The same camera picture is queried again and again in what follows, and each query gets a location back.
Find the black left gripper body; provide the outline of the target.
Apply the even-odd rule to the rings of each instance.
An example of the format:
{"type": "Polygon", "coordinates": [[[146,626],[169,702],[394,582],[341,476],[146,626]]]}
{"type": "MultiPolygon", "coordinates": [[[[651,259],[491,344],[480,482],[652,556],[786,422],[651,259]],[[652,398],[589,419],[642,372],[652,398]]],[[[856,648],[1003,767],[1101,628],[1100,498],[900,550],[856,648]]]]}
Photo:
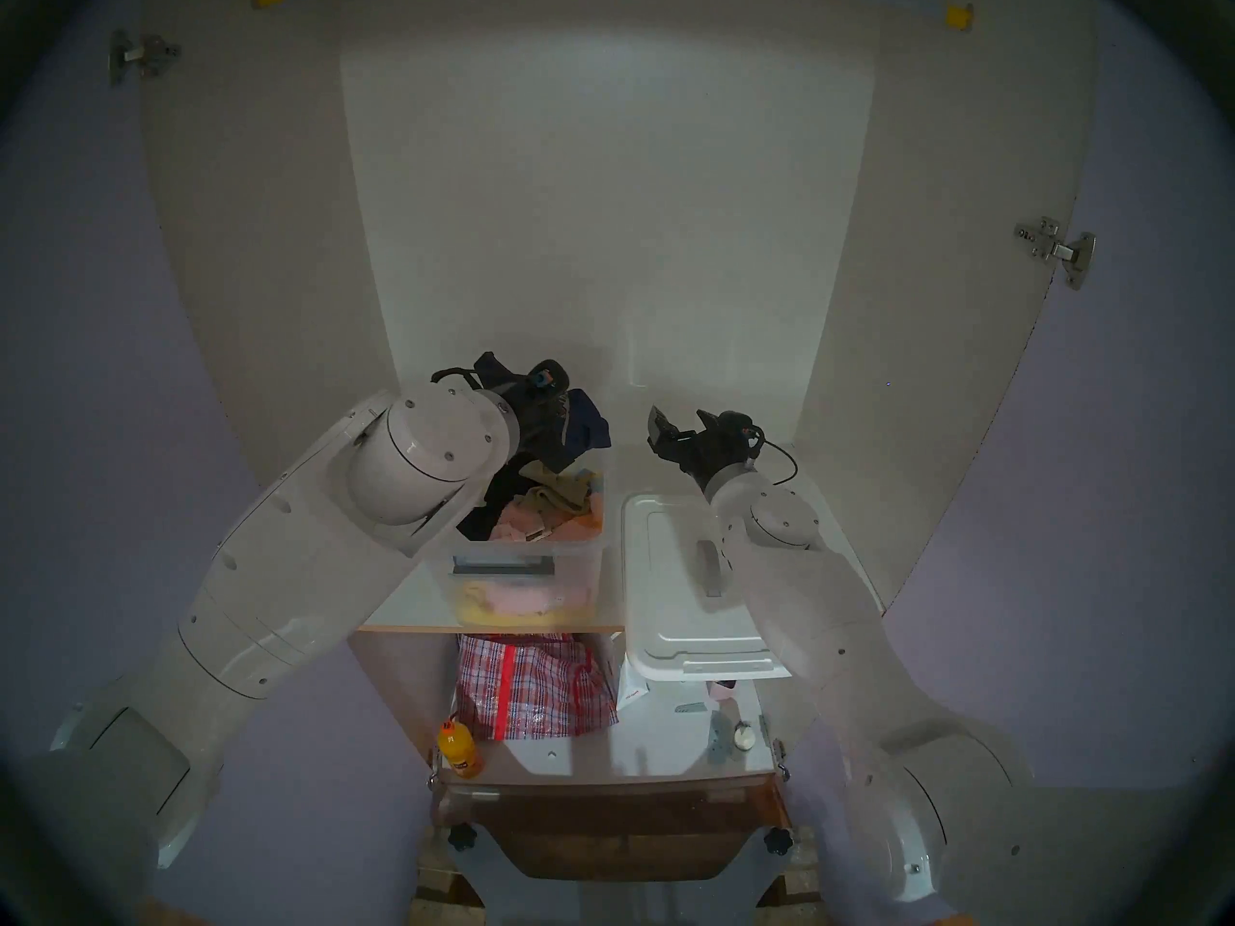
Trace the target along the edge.
{"type": "Polygon", "coordinates": [[[493,352],[473,364],[480,390],[496,398],[496,406],[515,426],[515,453],[534,458],[568,458],[569,375],[555,359],[543,359],[527,373],[515,373],[493,352]]]}

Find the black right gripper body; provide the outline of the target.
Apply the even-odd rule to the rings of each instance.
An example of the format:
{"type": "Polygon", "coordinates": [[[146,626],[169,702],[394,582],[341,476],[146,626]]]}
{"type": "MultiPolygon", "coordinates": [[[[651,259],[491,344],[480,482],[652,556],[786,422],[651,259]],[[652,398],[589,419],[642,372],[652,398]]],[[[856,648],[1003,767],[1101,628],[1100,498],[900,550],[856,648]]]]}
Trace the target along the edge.
{"type": "Polygon", "coordinates": [[[755,423],[721,423],[721,432],[687,432],[678,438],[677,465],[697,486],[708,486],[732,465],[747,469],[764,444],[764,432],[755,423]]]}

